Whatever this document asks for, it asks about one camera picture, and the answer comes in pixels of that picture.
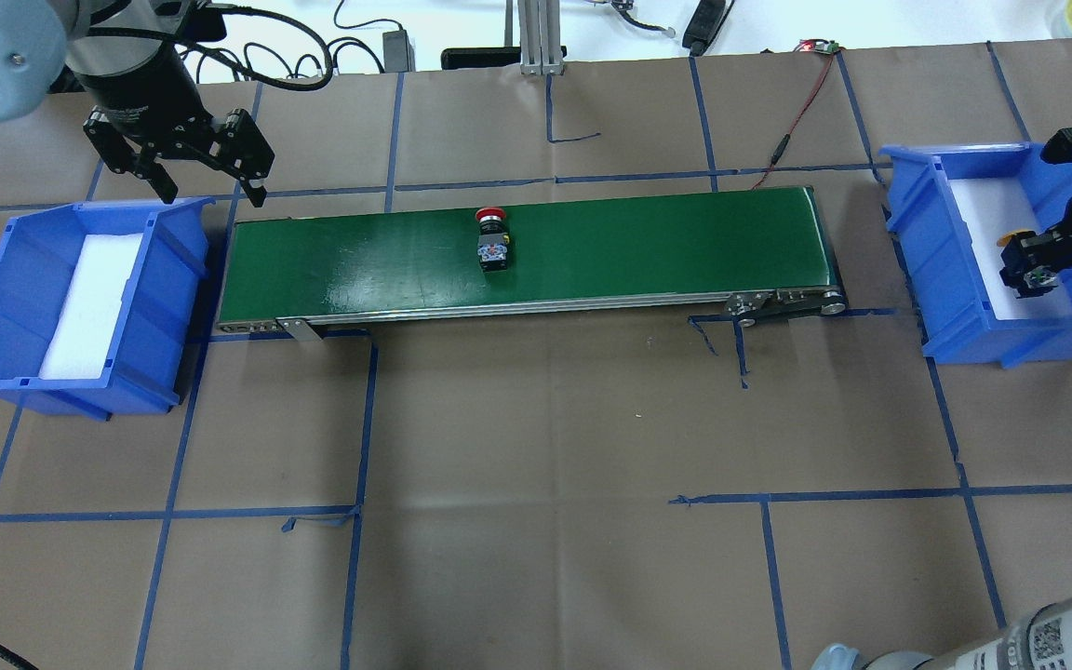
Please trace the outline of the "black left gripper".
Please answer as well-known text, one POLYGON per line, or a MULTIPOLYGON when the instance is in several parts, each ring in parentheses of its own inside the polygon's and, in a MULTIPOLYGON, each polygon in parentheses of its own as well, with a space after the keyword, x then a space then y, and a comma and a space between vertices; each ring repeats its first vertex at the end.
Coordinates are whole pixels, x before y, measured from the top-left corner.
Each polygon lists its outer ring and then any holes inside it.
POLYGON ((111 75, 84 74, 81 86, 95 101, 84 124, 106 168, 132 173, 173 204, 179 187, 167 160, 200 162, 241 181, 253 208, 263 208, 274 150, 249 111, 225 117, 206 110, 196 85, 178 56, 152 56, 142 65, 111 75))

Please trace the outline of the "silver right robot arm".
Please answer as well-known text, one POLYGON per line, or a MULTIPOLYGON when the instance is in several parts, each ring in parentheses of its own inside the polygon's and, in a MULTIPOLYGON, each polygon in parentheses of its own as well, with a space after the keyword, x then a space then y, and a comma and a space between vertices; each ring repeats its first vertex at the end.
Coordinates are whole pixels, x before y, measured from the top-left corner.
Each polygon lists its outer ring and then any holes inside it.
MULTIPOLYGON (((891 147, 897 238, 936 362, 1072 356, 1072 126, 1045 144, 891 147)), ((1072 597, 956 651, 869 659, 831 644, 817 669, 1072 669, 1072 597)))

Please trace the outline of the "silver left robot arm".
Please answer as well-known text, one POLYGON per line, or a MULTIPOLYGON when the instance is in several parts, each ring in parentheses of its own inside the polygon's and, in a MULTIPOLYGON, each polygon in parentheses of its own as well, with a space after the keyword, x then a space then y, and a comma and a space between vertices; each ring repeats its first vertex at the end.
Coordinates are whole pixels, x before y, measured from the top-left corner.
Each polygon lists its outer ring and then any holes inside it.
POLYGON ((108 170, 131 174, 172 203, 167 161, 229 175, 254 207, 274 150, 250 111, 206 110, 180 50, 205 53, 225 38, 211 1, 0 1, 0 122, 38 109, 68 74, 94 99, 84 123, 108 170))

